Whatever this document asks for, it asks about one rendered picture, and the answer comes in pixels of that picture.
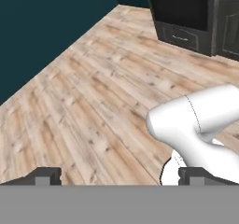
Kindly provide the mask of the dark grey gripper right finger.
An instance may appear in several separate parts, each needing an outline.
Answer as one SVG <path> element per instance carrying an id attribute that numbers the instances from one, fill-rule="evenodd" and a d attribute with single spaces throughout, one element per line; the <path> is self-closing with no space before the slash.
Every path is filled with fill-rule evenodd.
<path id="1" fill-rule="evenodd" d="M 211 175 L 202 167 L 181 167 L 178 170 L 178 175 L 178 185 L 183 186 L 238 186 L 238 183 Z"/>

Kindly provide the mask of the dark grey cupboard run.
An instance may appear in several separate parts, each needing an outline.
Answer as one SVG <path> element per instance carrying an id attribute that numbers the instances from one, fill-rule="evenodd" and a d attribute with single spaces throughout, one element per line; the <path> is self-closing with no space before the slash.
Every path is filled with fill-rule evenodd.
<path id="1" fill-rule="evenodd" d="M 159 40 L 239 62 L 239 0 L 148 0 Z"/>

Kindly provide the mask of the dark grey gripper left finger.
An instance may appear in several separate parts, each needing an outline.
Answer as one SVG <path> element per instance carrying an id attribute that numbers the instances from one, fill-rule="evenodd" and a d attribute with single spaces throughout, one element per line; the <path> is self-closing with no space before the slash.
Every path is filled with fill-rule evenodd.
<path id="1" fill-rule="evenodd" d="M 9 180 L 4 185 L 13 186 L 61 186 L 62 169 L 60 167 L 37 167 L 26 176 Z"/>

